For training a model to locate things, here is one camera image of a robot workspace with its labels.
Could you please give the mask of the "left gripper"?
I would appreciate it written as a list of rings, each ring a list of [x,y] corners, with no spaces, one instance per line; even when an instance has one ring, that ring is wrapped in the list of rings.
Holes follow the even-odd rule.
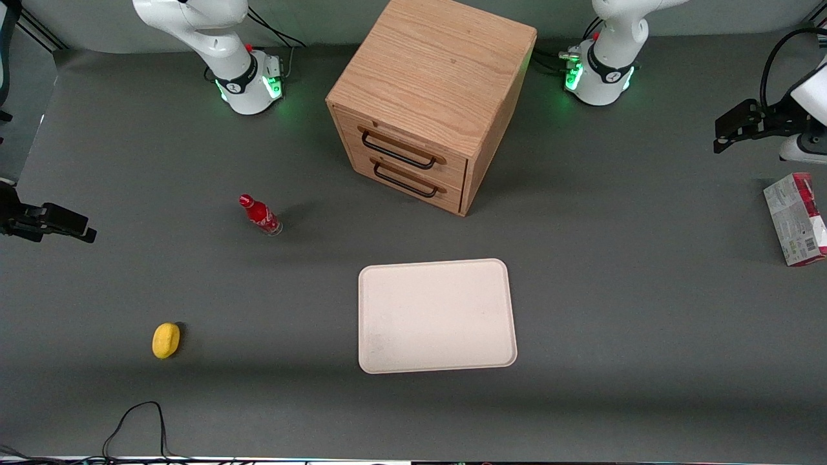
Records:
[[[747,98],[716,119],[715,154],[722,153],[734,143],[769,136],[821,138],[823,130],[815,126],[825,126],[825,64],[819,64],[799,79],[774,104],[767,101],[770,68],[769,64],[763,68],[759,101]]]

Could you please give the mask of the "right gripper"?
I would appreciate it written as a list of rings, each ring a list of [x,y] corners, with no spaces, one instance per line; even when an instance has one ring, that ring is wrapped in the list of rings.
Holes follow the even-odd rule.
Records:
[[[81,242],[94,243],[97,231],[88,227],[89,219],[58,204],[41,207],[21,202],[17,188],[1,181],[1,229],[5,236],[41,241],[44,232],[73,236]]]

